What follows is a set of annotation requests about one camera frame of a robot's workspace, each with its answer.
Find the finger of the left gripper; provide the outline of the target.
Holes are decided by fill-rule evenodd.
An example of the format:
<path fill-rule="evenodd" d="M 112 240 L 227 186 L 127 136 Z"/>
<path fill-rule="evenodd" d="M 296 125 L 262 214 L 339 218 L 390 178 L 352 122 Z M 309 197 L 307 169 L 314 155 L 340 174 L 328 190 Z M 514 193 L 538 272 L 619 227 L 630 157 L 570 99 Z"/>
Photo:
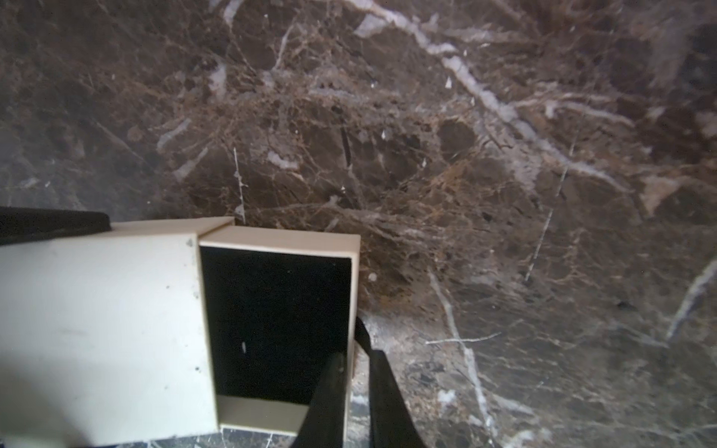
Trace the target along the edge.
<path fill-rule="evenodd" d="M 9 246 L 111 231 L 107 214 L 91 211 L 1 207 L 1 245 Z"/>

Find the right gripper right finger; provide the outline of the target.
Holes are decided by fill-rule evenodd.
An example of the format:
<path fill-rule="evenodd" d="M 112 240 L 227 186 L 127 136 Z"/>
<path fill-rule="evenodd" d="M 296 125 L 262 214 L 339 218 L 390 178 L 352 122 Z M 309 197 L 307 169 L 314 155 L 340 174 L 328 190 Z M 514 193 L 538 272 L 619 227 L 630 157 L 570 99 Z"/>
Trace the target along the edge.
<path fill-rule="evenodd" d="M 370 446 L 426 448 L 406 407 L 386 353 L 372 347 L 371 336 L 358 317 L 355 340 L 369 358 Z"/>

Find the cream square box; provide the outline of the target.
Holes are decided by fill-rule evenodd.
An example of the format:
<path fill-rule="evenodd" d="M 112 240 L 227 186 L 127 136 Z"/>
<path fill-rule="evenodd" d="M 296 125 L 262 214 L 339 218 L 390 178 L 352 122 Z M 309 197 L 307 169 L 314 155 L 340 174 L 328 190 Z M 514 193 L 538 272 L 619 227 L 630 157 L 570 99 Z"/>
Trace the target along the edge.
<path fill-rule="evenodd" d="M 231 218 L 2 246 L 2 444 L 295 440 L 334 353 L 348 411 L 360 246 Z"/>

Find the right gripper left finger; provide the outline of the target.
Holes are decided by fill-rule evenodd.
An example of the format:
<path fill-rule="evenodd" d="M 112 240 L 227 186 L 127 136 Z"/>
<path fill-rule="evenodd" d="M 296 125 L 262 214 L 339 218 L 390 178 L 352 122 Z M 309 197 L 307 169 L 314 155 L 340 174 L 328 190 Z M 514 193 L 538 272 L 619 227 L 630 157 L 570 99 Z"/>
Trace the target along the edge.
<path fill-rule="evenodd" d="M 332 354 L 321 373 L 304 422 L 291 448 L 341 448 L 344 444 L 347 360 Z"/>

